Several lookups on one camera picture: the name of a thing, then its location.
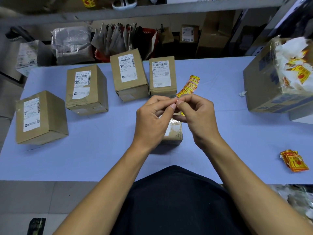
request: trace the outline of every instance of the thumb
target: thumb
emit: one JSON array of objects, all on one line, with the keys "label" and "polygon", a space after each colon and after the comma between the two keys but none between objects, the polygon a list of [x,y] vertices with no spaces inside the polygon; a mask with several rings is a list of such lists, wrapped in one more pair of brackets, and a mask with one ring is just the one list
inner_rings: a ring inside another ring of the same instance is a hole
[{"label": "thumb", "polygon": [[186,119],[188,119],[189,117],[192,116],[192,114],[195,113],[194,109],[191,108],[191,106],[184,101],[177,101],[176,105],[178,109],[184,113]]},{"label": "thumb", "polygon": [[171,118],[174,115],[174,110],[176,109],[176,104],[171,104],[170,106],[168,106],[162,117],[160,118],[164,123],[166,123],[166,125],[168,125],[170,123]]}]

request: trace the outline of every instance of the fingernail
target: fingernail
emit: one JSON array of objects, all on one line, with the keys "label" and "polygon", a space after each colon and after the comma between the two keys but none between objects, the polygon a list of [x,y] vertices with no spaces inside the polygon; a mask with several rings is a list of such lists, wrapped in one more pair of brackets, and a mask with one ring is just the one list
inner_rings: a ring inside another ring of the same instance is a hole
[{"label": "fingernail", "polygon": [[176,104],[174,103],[174,104],[171,104],[171,107],[173,108],[173,109],[176,109]]}]

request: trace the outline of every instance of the shelf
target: shelf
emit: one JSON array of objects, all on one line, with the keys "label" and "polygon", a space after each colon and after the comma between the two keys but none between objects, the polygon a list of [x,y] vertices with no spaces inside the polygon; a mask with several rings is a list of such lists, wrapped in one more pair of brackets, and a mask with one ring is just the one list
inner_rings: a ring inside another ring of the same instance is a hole
[{"label": "shelf", "polygon": [[157,16],[177,13],[225,11],[262,7],[280,7],[284,0],[216,0],[206,2],[179,3],[135,7],[125,11],[96,10],[79,11],[36,16],[6,17],[0,19],[0,26],[30,26],[52,23],[69,23],[123,19],[142,16]]}]

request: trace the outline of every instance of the table surface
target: table surface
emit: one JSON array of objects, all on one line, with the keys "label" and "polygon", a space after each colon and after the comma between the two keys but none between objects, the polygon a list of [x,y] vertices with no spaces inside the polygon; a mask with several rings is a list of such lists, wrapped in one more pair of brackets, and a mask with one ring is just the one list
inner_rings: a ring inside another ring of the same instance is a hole
[{"label": "table surface", "polygon": [[[290,122],[287,114],[249,112],[244,97],[243,70],[253,57],[176,60],[178,90],[190,75],[200,77],[196,94],[214,102],[222,137],[267,184],[313,184],[313,125]],[[66,71],[80,67],[39,67],[32,70],[21,98],[48,90],[65,99]],[[147,99],[123,103],[116,95],[109,63],[98,64],[107,77],[109,112],[79,116],[66,110],[69,136],[44,145],[17,145],[15,117],[0,155],[0,180],[99,181],[131,144],[136,110]],[[149,62],[144,62],[149,76]],[[178,165],[214,181],[221,179],[195,145],[183,124],[183,141],[162,146],[149,155],[137,180]],[[299,151],[309,171],[293,173],[279,152]]]}]

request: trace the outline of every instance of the hand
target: hand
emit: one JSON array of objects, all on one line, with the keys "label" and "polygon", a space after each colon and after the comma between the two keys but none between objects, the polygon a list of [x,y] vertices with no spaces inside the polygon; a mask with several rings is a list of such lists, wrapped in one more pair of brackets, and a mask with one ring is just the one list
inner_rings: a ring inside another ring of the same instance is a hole
[{"label": "hand", "polygon": [[176,108],[177,98],[154,95],[137,110],[132,145],[150,153],[162,141]]},{"label": "hand", "polygon": [[196,145],[202,150],[210,142],[221,139],[217,129],[213,102],[195,94],[181,96],[176,102],[176,111],[180,110],[185,116],[174,115],[175,120],[188,123]]}]

